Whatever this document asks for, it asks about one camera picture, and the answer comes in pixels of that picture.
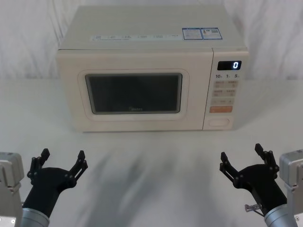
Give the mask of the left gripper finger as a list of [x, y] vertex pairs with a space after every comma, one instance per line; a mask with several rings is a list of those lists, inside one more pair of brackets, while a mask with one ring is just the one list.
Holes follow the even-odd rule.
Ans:
[[76, 163], [69, 170], [67, 175], [69, 187], [75, 187], [79, 178], [88, 168], [88, 164], [85, 158], [86, 158], [85, 153], [83, 150], [81, 150], [78, 154]]
[[30, 180], [33, 180], [34, 177], [38, 175], [38, 172], [42, 169], [49, 156], [49, 149], [45, 148], [39, 157], [32, 157], [30, 170], [27, 173], [27, 177], [30, 178]]

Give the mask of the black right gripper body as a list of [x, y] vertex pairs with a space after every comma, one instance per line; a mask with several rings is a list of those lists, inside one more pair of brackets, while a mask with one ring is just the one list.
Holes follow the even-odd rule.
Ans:
[[257, 164], [240, 170], [236, 176], [236, 188], [251, 193], [262, 210], [272, 210], [287, 204], [287, 198], [276, 183], [278, 165]]

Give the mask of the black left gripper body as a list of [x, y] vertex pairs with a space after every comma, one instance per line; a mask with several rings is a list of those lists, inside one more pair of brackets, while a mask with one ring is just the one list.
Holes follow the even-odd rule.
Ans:
[[76, 178], [67, 170], [48, 167], [29, 171], [32, 188], [23, 208], [51, 213], [60, 194], [76, 186]]

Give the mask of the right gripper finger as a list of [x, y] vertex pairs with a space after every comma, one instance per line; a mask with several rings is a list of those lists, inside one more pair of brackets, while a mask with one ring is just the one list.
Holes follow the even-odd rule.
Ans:
[[237, 171], [229, 162], [225, 152], [221, 153], [220, 171], [232, 182], [235, 188], [243, 188], [242, 171]]
[[255, 144], [255, 151], [264, 161], [264, 164], [269, 169], [269, 171], [273, 175], [277, 175], [277, 172], [279, 171], [279, 166], [276, 164], [273, 151], [265, 151], [259, 143]]

